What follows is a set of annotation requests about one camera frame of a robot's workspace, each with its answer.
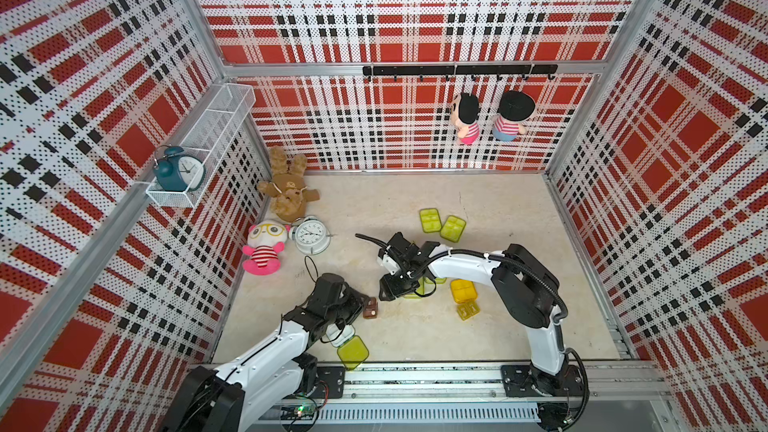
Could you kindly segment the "small yellow transparent pillbox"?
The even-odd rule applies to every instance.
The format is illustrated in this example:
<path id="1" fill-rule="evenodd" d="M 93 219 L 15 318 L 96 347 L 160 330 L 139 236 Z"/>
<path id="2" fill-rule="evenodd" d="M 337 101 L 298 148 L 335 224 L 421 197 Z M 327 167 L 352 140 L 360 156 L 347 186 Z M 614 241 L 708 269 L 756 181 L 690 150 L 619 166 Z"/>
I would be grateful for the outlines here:
<path id="1" fill-rule="evenodd" d="M 480 308 L 475 301 L 463 302 L 457 305 L 456 311 L 462 321 L 467 321 L 480 312 Z"/>

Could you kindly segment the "green pillbox white tray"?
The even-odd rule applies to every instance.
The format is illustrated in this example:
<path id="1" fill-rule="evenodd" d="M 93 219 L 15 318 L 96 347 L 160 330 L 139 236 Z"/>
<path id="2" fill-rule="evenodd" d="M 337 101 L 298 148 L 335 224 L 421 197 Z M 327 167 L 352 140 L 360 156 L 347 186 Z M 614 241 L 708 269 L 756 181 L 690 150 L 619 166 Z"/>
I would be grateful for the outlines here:
<path id="1" fill-rule="evenodd" d="M 440 230 L 440 237 L 452 242 L 458 243 L 466 229 L 467 222 L 465 219 L 457 217 L 455 215 L 449 215 Z"/>

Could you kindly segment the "small brown pillbox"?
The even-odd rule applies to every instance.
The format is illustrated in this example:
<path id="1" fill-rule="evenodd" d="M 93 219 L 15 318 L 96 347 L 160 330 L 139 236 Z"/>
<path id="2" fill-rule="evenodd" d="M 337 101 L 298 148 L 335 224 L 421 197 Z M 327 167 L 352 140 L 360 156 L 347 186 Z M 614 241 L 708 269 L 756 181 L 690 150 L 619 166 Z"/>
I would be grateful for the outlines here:
<path id="1" fill-rule="evenodd" d="M 365 302 L 362 316 L 364 319 L 375 319 L 379 315 L 378 313 L 378 300 L 375 297 L 369 297 Z"/>

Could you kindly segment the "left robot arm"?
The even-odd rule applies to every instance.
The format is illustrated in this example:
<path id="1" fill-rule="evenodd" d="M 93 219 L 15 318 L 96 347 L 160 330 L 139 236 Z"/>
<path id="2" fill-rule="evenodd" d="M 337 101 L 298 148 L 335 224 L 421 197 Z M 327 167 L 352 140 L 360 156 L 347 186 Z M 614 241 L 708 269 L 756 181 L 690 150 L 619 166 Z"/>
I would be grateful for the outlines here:
<path id="1" fill-rule="evenodd" d="M 330 326 L 352 324 L 369 301 L 342 276 L 320 275 L 305 302 L 247 352 L 215 368 L 192 369 L 159 429 L 245 431 L 284 397 L 313 391 L 317 358 L 308 350 Z"/>

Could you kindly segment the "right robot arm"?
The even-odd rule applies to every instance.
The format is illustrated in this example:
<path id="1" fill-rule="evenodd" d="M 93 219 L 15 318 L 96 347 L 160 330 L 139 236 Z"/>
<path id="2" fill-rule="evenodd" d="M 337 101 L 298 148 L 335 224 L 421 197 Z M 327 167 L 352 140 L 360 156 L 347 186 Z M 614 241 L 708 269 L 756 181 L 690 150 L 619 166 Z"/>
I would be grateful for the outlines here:
<path id="1" fill-rule="evenodd" d="M 555 377 L 567 365 L 561 330 L 568 308 L 559 295 L 559 281 L 525 247 L 479 252 L 428 241 L 422 246 L 395 233 L 378 246 L 378 263 L 386 270 L 379 281 L 379 299 L 394 301 L 415 294 L 420 279 L 459 279 L 495 289 L 506 310 L 525 330 L 534 371 Z"/>

